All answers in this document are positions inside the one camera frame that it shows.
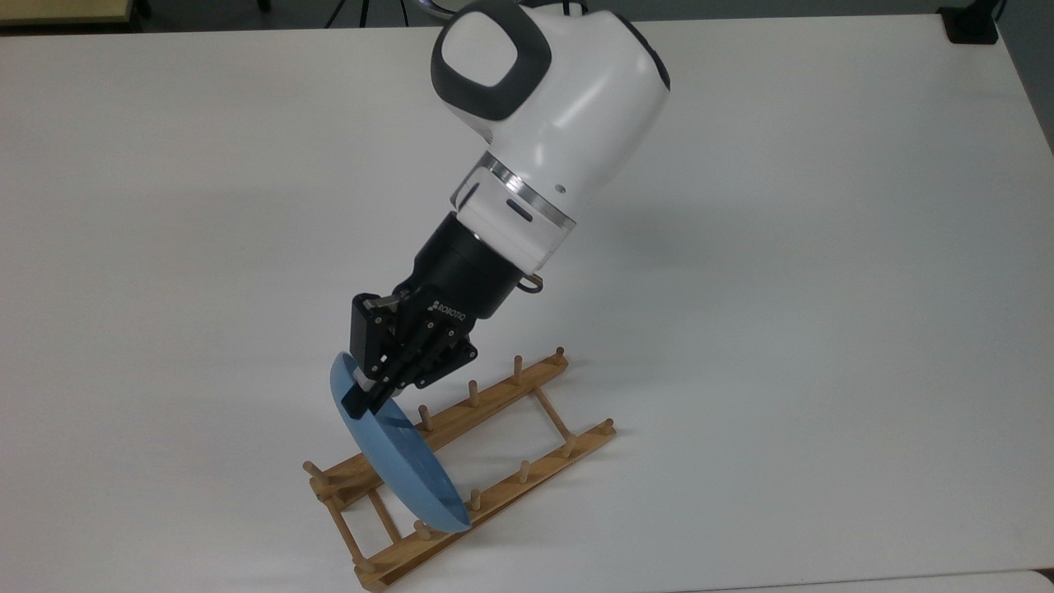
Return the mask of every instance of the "table surface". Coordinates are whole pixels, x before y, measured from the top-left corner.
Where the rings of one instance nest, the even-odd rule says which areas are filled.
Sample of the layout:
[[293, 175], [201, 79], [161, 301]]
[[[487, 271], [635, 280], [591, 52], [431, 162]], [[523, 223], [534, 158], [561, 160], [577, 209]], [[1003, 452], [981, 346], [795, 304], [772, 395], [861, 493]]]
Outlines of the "table surface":
[[[433, 410], [567, 348], [618, 438], [403, 591], [675, 591], [1054, 565], [1054, 158], [939, 17], [643, 23], [667, 108]], [[347, 591], [300, 463], [484, 150], [436, 29], [0, 39], [0, 589]], [[558, 442], [523, 401], [458, 490]], [[396, 510], [407, 529], [409, 517]], [[367, 551], [385, 532], [348, 519]]]
[[993, 591], [1051, 593], [1054, 592], [1054, 585], [1034, 572], [1006, 572], [737, 590], [738, 593], [992, 593]]

